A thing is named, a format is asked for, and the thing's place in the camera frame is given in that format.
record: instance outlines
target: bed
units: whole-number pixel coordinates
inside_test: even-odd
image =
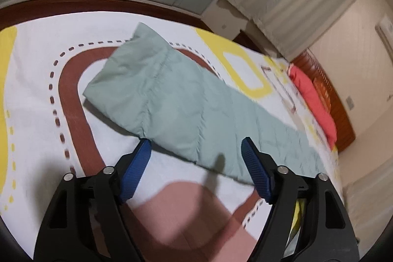
[[[337,150],[272,59],[181,23],[124,12],[83,12],[19,23],[0,34],[0,213],[29,256],[46,207],[67,172],[95,174],[131,152],[138,138],[103,117],[82,92],[139,23],[306,133],[341,195]],[[147,261],[246,261],[271,206],[240,184],[153,148],[122,213]],[[94,225],[98,244],[102,241]],[[106,254],[105,246],[99,246]]]
[[[345,111],[345,107],[342,104],[332,82],[309,49],[304,50],[291,62],[298,66],[298,68],[300,68],[312,81],[315,82],[314,85],[319,88],[317,91],[321,93],[323,92],[323,95],[327,95],[329,97],[329,101],[326,103],[329,105],[329,113],[331,114],[337,128],[336,147],[338,152],[344,151],[355,141],[356,135],[348,114]]]

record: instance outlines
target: dashed line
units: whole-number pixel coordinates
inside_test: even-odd
[[[98,43],[98,44],[103,44],[104,42],[103,42],[103,41],[98,41],[97,43]],[[112,41],[112,40],[107,40],[107,43],[113,43],[113,41]],[[123,43],[123,41],[122,41],[122,40],[116,40],[116,43]],[[84,44],[79,44],[78,47],[84,47]],[[68,48],[68,51],[73,51],[74,49],[75,49],[75,47],[70,47],[70,48]],[[65,54],[66,54],[65,52],[60,53],[60,57],[64,57]],[[216,70],[216,69],[211,65],[210,61],[207,61],[207,63],[209,64],[209,66],[211,66],[211,67],[213,68],[214,71]],[[54,63],[53,63],[53,65],[54,65],[54,66],[57,66],[57,65],[58,65],[58,60],[55,60]],[[55,75],[55,73],[54,73],[53,71],[51,71],[51,72],[50,72],[50,78],[53,78],[54,75]],[[53,90],[53,84],[52,84],[52,83],[50,83],[50,84],[48,85],[48,89],[49,89],[50,91]],[[54,105],[54,103],[55,103],[55,98],[54,98],[53,96],[50,96],[50,103],[51,103],[52,105]],[[61,127],[61,123],[60,123],[59,117],[57,117],[57,110],[56,110],[56,109],[53,109],[52,113],[53,113],[53,115],[55,116],[55,124],[56,124],[56,127],[60,128],[60,127]],[[63,133],[60,133],[59,137],[60,137],[61,143],[62,143],[62,144],[65,144],[65,143],[66,143],[66,139],[65,139],[65,137],[64,137],[64,134],[63,134]],[[67,160],[70,159],[70,152],[69,152],[68,149],[64,149],[64,156],[65,156],[65,158],[66,158]],[[71,172],[75,173],[75,168],[74,168],[74,167],[71,166],[71,167],[70,167],[70,170],[71,170]]]
[[[255,214],[257,213],[259,207],[263,204],[263,199],[260,199],[257,203],[257,205],[254,207],[254,209],[251,211],[251,215],[248,216],[247,221],[243,224],[243,229],[245,229],[247,227],[247,225],[249,224],[249,222],[251,221],[251,218],[253,218],[255,216]]]
[[[11,117],[11,114],[10,114],[9,110],[5,111],[5,115],[6,115],[7,118]],[[10,135],[14,134],[14,127],[13,126],[9,127],[9,134]],[[11,168],[12,168],[12,171],[16,171],[16,163],[15,163],[15,160],[14,160],[15,144],[13,142],[11,142],[9,147],[10,147],[10,150],[11,150],[11,152],[9,153],[9,157],[10,157],[10,159],[12,159]],[[16,180],[15,179],[12,179],[11,187],[12,187],[13,190],[16,189]],[[8,202],[9,203],[13,203],[14,202],[14,197],[12,196],[12,194],[9,195]],[[7,210],[8,210],[8,206],[5,205],[4,206],[4,211],[7,211]]]
[[[196,49],[192,49],[192,48],[189,47],[189,46],[188,46],[188,50],[191,51],[191,52],[195,52],[201,59],[203,59],[203,60],[204,60],[213,70],[214,70],[214,72],[216,73],[216,75],[218,76],[218,78],[220,78],[224,83],[226,83],[226,82],[221,78],[221,75],[219,74],[219,72],[217,72],[216,68],[211,64],[211,62],[210,62],[203,54],[200,54],[199,51],[197,51]]]

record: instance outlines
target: wall outlet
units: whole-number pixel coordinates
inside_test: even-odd
[[[351,96],[348,96],[348,98],[345,99],[345,101],[347,102],[349,110],[352,110],[353,108],[355,108],[355,104],[353,103]]]

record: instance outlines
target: wooden headboard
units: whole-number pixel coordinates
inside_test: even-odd
[[[347,112],[345,111],[345,108],[338,97],[333,84],[309,49],[306,49],[294,60],[292,60],[292,63],[298,66],[311,79],[311,81],[318,79],[325,84],[325,88],[327,89],[330,97],[330,114],[335,121],[337,128],[336,146],[338,152],[345,150],[355,140],[356,135],[352,128],[351,122],[349,121]]]

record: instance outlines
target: yellow shape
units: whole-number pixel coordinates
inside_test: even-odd
[[[3,29],[0,32],[0,193],[3,191],[8,165],[8,136],[5,114],[8,117],[9,113],[4,112],[4,84],[16,33],[15,26]]]
[[[233,43],[232,41],[225,39],[223,37],[212,34],[211,32],[195,29],[199,37],[203,39],[205,44],[210,48],[210,50],[216,55],[219,61],[223,64],[228,74],[231,76],[232,80],[235,82],[237,87],[249,98],[259,99],[269,95],[273,89],[270,86],[268,80],[263,76],[262,72],[259,70],[259,67],[255,65],[255,63],[251,60],[247,52],[240,47],[238,44]],[[232,67],[231,63],[225,58],[224,53],[236,55],[243,59],[247,65],[251,68],[253,73],[258,77],[258,79],[263,84],[262,87],[259,88],[249,88],[236,70]]]
[[[286,73],[286,70],[288,69],[288,66],[286,64],[284,64],[283,62],[279,62],[278,64],[280,66],[280,68]]]
[[[294,218],[292,219],[291,230],[293,230],[296,227],[296,224],[298,224],[299,220],[301,220],[300,204],[299,204],[299,201],[297,200],[296,201],[296,205],[295,205]]]
[[[274,72],[276,77],[282,82],[282,84],[286,84],[288,82],[287,77],[284,75],[285,71],[282,72],[281,69],[285,70],[285,68],[281,68],[277,65],[277,63],[270,58],[269,56],[264,56],[265,61],[268,63],[271,70]]]
[[[315,142],[319,144],[321,141],[318,138],[317,132],[315,131],[315,127],[311,124],[311,121],[306,117],[305,123],[308,130],[311,132],[312,137],[314,138]]]

